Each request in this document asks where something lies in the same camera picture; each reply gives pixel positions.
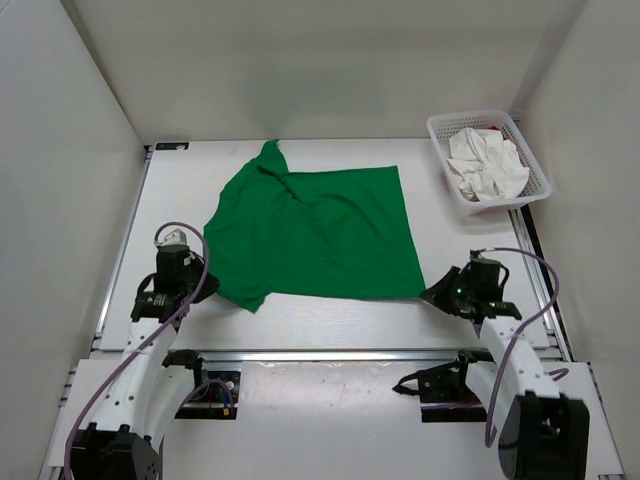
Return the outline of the green t shirt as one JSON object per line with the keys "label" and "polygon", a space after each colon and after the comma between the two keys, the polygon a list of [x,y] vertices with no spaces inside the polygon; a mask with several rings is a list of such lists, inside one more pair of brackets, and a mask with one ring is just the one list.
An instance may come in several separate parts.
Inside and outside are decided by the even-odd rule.
{"label": "green t shirt", "polygon": [[395,166],[292,172],[266,142],[204,227],[219,295],[256,312],[273,293],[358,300],[426,288]]}

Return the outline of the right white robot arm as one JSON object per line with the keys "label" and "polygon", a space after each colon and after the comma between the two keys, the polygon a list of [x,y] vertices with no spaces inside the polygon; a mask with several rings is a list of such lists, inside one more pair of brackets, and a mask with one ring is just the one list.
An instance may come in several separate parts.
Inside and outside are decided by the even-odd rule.
{"label": "right white robot arm", "polygon": [[484,444],[496,448],[508,479],[583,479],[588,407],[559,387],[567,369],[546,371],[525,337],[555,302],[523,319],[503,298],[509,277],[509,269],[486,250],[473,250],[464,267],[451,267],[423,291],[427,304],[470,321],[482,347],[406,375],[392,389],[418,397],[425,422],[483,421]]}

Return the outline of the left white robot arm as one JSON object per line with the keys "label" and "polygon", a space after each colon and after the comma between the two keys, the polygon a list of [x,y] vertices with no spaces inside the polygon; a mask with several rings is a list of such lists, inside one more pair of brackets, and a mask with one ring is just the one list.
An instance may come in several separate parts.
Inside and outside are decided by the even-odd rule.
{"label": "left white robot arm", "polygon": [[215,294],[209,252],[160,246],[156,270],[137,288],[119,365],[88,400],[65,443],[67,479],[159,479],[161,446],[186,400],[206,395],[210,377],[197,353],[172,363],[169,350],[191,305]]}

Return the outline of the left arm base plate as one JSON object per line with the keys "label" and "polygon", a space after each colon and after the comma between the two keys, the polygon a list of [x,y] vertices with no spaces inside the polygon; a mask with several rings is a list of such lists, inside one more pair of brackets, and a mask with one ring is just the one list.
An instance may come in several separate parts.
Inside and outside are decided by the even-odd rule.
{"label": "left arm base plate", "polygon": [[238,364],[205,363],[199,390],[176,413],[176,419],[235,420],[239,408],[241,369]]}

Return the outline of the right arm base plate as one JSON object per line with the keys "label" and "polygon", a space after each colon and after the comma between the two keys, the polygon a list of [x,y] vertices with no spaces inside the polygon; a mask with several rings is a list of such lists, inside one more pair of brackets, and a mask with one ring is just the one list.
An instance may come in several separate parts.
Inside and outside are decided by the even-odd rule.
{"label": "right arm base plate", "polygon": [[423,423],[481,423],[487,412],[465,384],[466,368],[441,365],[417,372]]}

